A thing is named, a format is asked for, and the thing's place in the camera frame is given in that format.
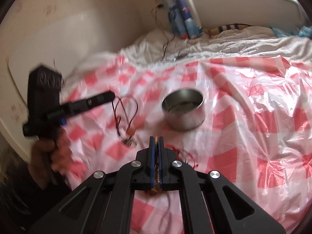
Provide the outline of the person's left hand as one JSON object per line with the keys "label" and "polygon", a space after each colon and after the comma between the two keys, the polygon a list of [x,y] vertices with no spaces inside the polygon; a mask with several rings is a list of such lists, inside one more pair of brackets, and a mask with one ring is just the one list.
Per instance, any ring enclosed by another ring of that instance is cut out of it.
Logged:
{"label": "person's left hand", "polygon": [[58,131],[56,141],[40,139],[34,143],[31,160],[27,168],[30,176],[40,188],[52,181],[55,172],[65,175],[73,161],[70,140],[64,129]]}

